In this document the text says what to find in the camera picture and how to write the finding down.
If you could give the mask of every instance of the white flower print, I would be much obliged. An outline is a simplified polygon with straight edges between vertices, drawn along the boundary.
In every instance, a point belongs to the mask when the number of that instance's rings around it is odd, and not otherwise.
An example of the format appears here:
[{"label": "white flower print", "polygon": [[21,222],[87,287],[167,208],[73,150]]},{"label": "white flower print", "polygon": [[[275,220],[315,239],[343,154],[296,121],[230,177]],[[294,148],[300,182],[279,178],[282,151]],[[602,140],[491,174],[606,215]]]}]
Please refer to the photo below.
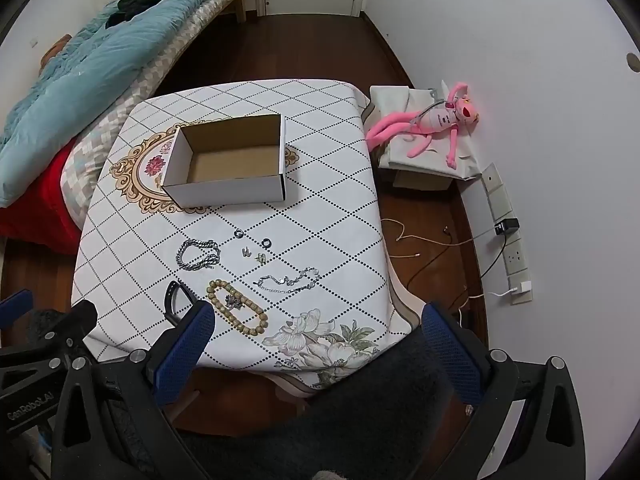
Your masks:
[{"label": "white flower print", "polygon": [[347,343],[339,342],[328,346],[309,343],[307,349],[308,353],[300,352],[300,357],[305,362],[301,368],[325,370],[332,383],[353,373],[372,357],[368,352],[356,351]]},{"label": "white flower print", "polygon": [[279,352],[292,356],[298,354],[308,343],[317,342],[319,337],[327,335],[334,327],[333,319],[320,323],[320,310],[315,308],[287,321],[287,325],[281,326],[276,335],[264,338],[262,344],[277,346]]}]

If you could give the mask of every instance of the open cardboard box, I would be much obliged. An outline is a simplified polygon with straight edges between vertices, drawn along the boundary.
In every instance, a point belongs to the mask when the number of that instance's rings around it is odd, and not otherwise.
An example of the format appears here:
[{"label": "open cardboard box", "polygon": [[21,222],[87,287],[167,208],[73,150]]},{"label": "open cardboard box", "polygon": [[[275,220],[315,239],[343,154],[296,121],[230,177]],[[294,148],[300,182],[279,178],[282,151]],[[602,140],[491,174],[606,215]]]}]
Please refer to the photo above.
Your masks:
[{"label": "open cardboard box", "polygon": [[281,202],[284,137],[277,114],[180,126],[160,186],[182,208]]}]

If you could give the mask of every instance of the wooden floor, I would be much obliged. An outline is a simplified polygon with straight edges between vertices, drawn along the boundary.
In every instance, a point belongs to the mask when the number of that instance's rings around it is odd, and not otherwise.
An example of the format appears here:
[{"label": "wooden floor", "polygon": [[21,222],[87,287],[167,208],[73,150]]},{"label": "wooden floor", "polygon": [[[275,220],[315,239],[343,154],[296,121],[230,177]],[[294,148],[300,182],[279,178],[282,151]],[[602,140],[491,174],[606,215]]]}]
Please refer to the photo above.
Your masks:
[{"label": "wooden floor", "polygon": [[[350,82],[369,94],[371,85],[405,85],[406,76],[389,61],[378,38],[364,20],[343,16],[270,16],[238,25],[216,20],[207,27],[169,73],[156,95],[223,82],[264,78],[330,78]],[[448,241],[447,227],[454,241],[469,236],[468,223],[457,190],[441,193],[404,192],[382,184],[378,187],[382,218],[404,222],[407,234]],[[390,254],[420,253],[416,258],[395,259],[398,277],[406,283],[442,248],[420,240],[395,239],[400,226],[383,223]],[[473,244],[450,248],[416,279],[410,290],[425,301],[449,306],[464,290],[478,287],[478,265]],[[2,274],[2,297],[23,287],[34,291],[38,308],[66,310],[69,307],[74,259],[58,256],[45,248],[10,240]],[[470,321],[474,331],[486,337],[483,312]],[[3,343],[21,340],[24,327],[18,325],[3,334]],[[207,433],[241,434],[255,431],[294,415],[291,404],[281,402],[273,385],[262,378],[203,370],[194,378],[201,394],[176,421],[183,428]],[[255,391],[265,391],[255,396]],[[244,424],[232,415],[233,402],[246,397],[253,412],[269,413],[258,425]],[[261,398],[263,407],[255,405]],[[427,452],[420,478],[427,478],[446,457],[466,425],[464,406],[453,399],[436,441]]]}]

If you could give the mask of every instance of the blue gripper pad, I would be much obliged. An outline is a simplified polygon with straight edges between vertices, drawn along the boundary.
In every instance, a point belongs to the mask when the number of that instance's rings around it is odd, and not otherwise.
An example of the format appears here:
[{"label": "blue gripper pad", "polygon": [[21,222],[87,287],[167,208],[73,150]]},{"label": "blue gripper pad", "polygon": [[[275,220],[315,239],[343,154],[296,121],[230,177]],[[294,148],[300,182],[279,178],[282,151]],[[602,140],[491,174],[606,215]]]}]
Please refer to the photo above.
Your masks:
[{"label": "blue gripper pad", "polygon": [[33,308],[33,295],[26,288],[0,302],[0,330],[9,328],[22,314]]},{"label": "blue gripper pad", "polygon": [[435,352],[445,369],[460,400],[465,404],[479,406],[484,394],[480,370],[431,303],[426,304],[422,310],[422,333],[427,345]]},{"label": "blue gripper pad", "polygon": [[[178,329],[182,328],[184,321],[185,319],[178,325]],[[178,399],[180,391],[211,339],[215,325],[216,314],[213,307],[206,303],[184,329],[164,361],[156,368],[153,392],[158,406],[170,404]]]}]

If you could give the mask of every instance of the white wall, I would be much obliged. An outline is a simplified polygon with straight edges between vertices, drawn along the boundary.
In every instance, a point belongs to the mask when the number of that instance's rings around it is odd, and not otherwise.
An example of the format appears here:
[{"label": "white wall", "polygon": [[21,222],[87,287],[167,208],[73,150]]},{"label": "white wall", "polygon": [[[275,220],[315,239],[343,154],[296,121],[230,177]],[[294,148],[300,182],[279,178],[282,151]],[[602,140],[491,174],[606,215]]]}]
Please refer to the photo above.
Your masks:
[{"label": "white wall", "polygon": [[[605,0],[367,0],[365,11],[417,87],[469,83],[480,159],[506,184],[534,289],[519,306],[486,299],[490,343],[517,360],[567,361],[588,478],[599,478],[640,417],[631,38]],[[492,225],[480,182],[463,200],[473,232]],[[489,241],[476,244],[482,270],[497,247]],[[483,288],[508,288],[501,262]]]},{"label": "white wall", "polygon": [[[247,10],[255,0],[246,0]],[[92,0],[30,0],[0,44],[0,124],[38,77],[40,59],[65,34],[95,16]],[[31,40],[38,44],[31,48]]]}]

